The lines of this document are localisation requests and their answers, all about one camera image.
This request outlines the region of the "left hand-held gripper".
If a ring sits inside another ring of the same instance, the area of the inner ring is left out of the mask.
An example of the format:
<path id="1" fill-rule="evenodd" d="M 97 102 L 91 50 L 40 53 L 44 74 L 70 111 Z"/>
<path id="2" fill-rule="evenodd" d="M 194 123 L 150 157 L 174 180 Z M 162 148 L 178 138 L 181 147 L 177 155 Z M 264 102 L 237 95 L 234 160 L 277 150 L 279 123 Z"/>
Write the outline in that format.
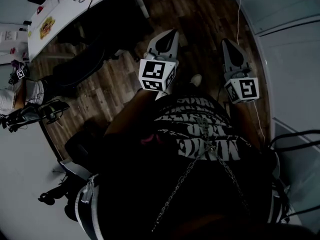
<path id="1" fill-rule="evenodd" d="M 178 46 L 177 29 L 166 30 L 149 42 L 147 52 L 139 64 L 138 80 L 144 90 L 164 92 L 173 83 L 179 65 L 175 59 Z"/>

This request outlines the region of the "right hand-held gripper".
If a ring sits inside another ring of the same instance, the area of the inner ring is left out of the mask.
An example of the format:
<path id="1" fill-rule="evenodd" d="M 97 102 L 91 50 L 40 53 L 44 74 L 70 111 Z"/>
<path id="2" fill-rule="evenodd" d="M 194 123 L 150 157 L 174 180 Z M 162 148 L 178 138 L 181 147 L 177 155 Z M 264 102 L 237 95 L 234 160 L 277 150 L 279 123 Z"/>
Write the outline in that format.
<path id="1" fill-rule="evenodd" d="M 233 104 L 248 103 L 260 98 L 259 82 L 253 77 L 246 52 L 234 41 L 223 38 L 224 88 Z"/>

